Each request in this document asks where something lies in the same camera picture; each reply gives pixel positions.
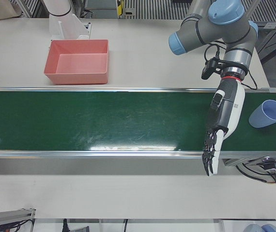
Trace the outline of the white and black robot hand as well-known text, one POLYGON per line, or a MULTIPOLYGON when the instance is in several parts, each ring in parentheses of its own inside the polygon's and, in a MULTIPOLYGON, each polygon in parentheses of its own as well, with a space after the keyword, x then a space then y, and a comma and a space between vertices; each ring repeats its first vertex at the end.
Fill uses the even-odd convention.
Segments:
POLYGON ((222 143, 237 128, 245 100, 241 80, 221 78, 212 98, 206 121, 202 162, 208 176, 217 174, 222 143))

